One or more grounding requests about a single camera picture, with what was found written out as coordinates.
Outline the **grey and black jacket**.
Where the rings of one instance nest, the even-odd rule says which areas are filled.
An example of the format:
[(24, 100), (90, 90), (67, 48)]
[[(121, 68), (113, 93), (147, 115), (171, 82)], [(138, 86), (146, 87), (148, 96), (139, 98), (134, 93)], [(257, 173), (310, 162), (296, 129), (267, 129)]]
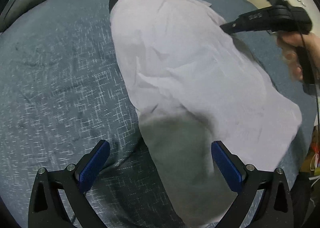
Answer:
[(118, 0), (117, 62), (165, 191), (187, 227), (220, 221), (235, 199), (211, 144), (274, 170), (302, 123), (224, 20), (196, 0)]

